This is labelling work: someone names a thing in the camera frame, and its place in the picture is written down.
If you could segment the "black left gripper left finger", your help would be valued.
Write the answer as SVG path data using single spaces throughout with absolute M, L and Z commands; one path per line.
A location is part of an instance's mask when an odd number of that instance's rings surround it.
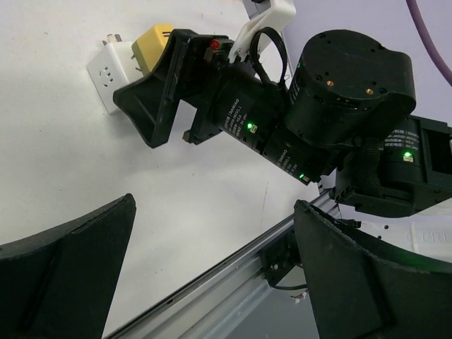
M 1 337 L 101 338 L 135 215 L 126 194 L 1 245 Z

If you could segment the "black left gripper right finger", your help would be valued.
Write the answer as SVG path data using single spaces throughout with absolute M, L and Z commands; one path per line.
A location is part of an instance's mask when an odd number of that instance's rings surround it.
M 307 201 L 295 234 L 320 338 L 450 338 L 451 264 L 401 249 Z

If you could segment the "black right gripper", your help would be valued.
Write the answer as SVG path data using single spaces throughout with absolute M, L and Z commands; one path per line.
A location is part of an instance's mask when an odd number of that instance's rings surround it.
M 115 90 L 114 104 L 131 120 L 145 144 L 157 148 L 168 142 L 180 101 L 196 108 L 187 143 L 198 145 L 221 130 L 210 117 L 216 70 L 204 59 L 214 35 L 175 29 L 152 73 Z

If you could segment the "yellow two-port USB charger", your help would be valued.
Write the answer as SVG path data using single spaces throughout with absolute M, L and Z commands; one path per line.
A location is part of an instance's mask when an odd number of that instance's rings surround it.
M 149 74 L 159 61 L 173 29 L 170 24 L 156 24 L 132 44 L 133 56 L 144 76 Z

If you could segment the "white cube socket adapter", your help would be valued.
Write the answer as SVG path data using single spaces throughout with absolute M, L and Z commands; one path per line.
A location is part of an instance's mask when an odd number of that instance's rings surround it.
M 116 90 L 143 76 L 132 52 L 132 42 L 119 34 L 108 34 L 102 49 L 87 64 L 86 69 L 108 114 L 120 109 L 113 102 Z

